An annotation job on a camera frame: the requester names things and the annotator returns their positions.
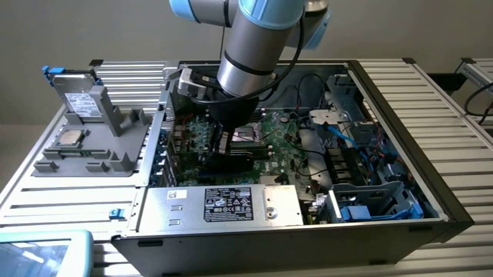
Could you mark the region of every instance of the gray wall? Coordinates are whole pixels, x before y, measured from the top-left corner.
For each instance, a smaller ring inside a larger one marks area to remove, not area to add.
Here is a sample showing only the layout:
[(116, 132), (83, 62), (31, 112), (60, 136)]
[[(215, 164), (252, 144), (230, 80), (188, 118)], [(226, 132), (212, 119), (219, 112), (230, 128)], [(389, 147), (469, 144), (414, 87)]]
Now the gray wall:
[[(1, 0), (0, 123), (47, 123), (60, 106), (44, 64), (218, 59), (222, 29), (175, 18), (167, 0)], [(461, 57), (493, 57), (492, 0), (330, 0), (334, 14), (303, 58), (413, 57), (451, 71)], [(294, 51), (286, 50), (283, 58)]]

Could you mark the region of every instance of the teal tablet frame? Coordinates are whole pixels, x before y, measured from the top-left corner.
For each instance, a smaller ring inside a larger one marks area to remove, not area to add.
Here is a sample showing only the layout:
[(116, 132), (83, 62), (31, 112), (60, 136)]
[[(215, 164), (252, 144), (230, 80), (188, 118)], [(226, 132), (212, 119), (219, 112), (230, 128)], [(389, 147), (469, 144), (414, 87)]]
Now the teal tablet frame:
[(13, 242), (69, 241), (57, 277), (89, 277), (92, 269), (92, 235), (85, 230), (3, 233), (0, 244)]

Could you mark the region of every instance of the robotic arm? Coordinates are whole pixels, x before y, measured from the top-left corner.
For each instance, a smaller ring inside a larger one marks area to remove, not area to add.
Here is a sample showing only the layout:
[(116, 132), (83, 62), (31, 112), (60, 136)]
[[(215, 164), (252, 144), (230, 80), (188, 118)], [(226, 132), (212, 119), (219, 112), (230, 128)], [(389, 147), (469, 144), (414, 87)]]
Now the robotic arm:
[[(232, 29), (218, 75), (203, 76), (187, 69), (180, 78), (180, 85), (187, 80), (186, 89), (196, 85), (203, 90), (196, 97), (188, 96), (192, 102), (208, 105), (222, 131), (232, 134), (248, 123), (258, 96), (270, 89), (275, 91), (302, 48), (318, 46), (330, 17), (329, 1), (170, 0), (170, 5), (179, 17)], [(284, 46), (298, 50), (287, 70), (275, 76)], [(207, 88), (212, 89), (214, 100), (202, 99)]]

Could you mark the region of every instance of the warning label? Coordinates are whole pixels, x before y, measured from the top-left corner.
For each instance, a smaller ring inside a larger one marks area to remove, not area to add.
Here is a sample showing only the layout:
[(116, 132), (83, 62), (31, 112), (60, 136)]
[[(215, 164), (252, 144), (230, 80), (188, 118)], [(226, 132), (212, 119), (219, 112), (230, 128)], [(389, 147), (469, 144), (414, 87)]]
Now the warning label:
[(101, 113), (88, 93), (65, 93), (69, 105), (80, 117), (100, 117)]
[(206, 189), (203, 219), (207, 222), (254, 220), (251, 189)]

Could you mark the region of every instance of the green circuit board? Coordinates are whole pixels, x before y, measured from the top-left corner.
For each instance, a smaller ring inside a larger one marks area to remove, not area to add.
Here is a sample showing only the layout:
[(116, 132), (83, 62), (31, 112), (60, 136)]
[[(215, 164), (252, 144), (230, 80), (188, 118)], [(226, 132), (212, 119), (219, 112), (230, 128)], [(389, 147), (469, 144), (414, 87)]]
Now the green circuit board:
[[(267, 159), (255, 160), (254, 170), (238, 176), (230, 177), (207, 177), (199, 176), (200, 164), (199, 157), (207, 152), (207, 144), (212, 135), (214, 123), (211, 123), (203, 115), (191, 117), (190, 120), (178, 122), (175, 125), (174, 144), (175, 144), (175, 164), (178, 172), (178, 186), (204, 186), (204, 185), (236, 185), (236, 184), (262, 184), (266, 179), (271, 180), (282, 173), (288, 176), (286, 184), (295, 185), (298, 195), (306, 195), (310, 199), (312, 196), (304, 193), (306, 187), (310, 185), (310, 178), (296, 174), (291, 169), (290, 161), (294, 160), (295, 165), (303, 161), (304, 154), (291, 147), (284, 139), (284, 134), (295, 132), (295, 122), (280, 122), (279, 118), (288, 118), (288, 114), (282, 112), (270, 113), (262, 122), (256, 124), (259, 133), (264, 137), (262, 142), (270, 145), (270, 156)], [(300, 168), (302, 173), (307, 173), (307, 169)]]

